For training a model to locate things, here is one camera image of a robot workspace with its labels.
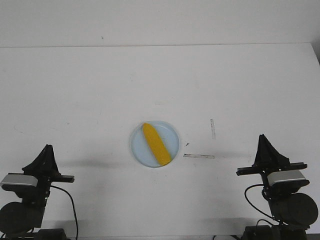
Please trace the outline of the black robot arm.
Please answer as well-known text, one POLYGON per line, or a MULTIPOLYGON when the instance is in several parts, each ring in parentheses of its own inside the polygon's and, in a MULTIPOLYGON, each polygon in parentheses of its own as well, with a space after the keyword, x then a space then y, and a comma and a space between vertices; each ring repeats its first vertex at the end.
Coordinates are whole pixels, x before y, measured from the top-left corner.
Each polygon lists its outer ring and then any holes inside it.
POLYGON ((2 240, 66 240, 62 228, 43 229, 42 222, 53 183, 73 183, 73 175, 59 172, 53 146, 47 144, 21 173, 8 173, 0 187, 21 199, 0 210, 2 240))
POLYGON ((274 221, 246 226, 242 240, 305 240, 306 231, 316 222, 319 210, 316 202, 299 190, 310 182, 302 174, 308 166, 303 162, 291 163, 280 154, 265 135, 258 138, 255 160, 250 167, 238 168, 238 176, 261 176, 261 195, 268 202, 270 214, 264 216, 274 221))

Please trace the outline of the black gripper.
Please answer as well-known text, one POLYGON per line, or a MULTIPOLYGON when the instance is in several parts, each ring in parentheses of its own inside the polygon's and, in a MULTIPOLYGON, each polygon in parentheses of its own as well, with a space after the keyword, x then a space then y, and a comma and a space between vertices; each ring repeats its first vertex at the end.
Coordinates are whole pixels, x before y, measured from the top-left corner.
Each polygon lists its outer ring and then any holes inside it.
POLYGON ((264 134, 260 134, 253 165, 249 167, 239 167, 236 171, 236 175, 269 175, 273 172, 303 170, 307 167, 308 165, 303 162, 290 163, 289 158, 280 154, 272 146, 266 136, 264 134))
POLYGON ((47 144, 35 160, 29 165, 22 168, 24 175, 33 176, 39 181, 51 183, 73 183, 73 175, 61 175, 55 159, 54 148, 47 144))

